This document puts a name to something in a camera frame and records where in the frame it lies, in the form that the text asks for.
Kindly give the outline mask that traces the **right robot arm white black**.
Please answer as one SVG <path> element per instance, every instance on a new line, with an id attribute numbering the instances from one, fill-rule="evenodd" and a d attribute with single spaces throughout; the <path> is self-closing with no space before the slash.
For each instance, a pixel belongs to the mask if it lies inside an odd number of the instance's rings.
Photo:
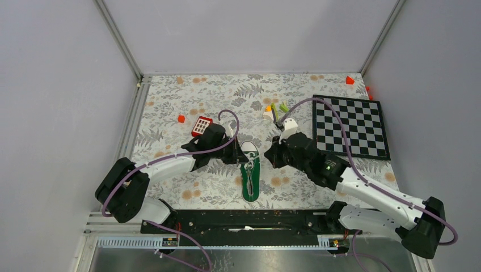
<path id="1" fill-rule="evenodd" d="M 284 131 L 273 137 L 264 156 L 273 168 L 293 167 L 317 186 L 353 196 L 372 210 L 334 202 L 325 218 L 332 233 L 360 230 L 376 233 L 400 242 L 411 253 L 433 259 L 444 231 L 445 209 L 441 200 L 426 200 L 394 190 L 365 176 L 354 165 L 338 156 L 324 154 L 314 141 L 298 132 L 289 118 Z"/>

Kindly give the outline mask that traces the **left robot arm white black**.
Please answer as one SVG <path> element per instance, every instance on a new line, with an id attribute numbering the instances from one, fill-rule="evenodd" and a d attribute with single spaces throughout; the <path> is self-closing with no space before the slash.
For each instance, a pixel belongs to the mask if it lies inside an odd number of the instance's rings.
<path id="1" fill-rule="evenodd" d="M 193 172 L 212 159 L 227 165 L 248 162 L 229 125 L 210 124 L 202 134 L 182 145 L 177 154 L 144 164 L 128 158 L 117 160 L 97 188 L 95 198 L 119 223 L 151 221 L 161 232 L 168 233 L 176 225 L 174 210 L 165 201 L 146 196 L 150 183 Z"/>

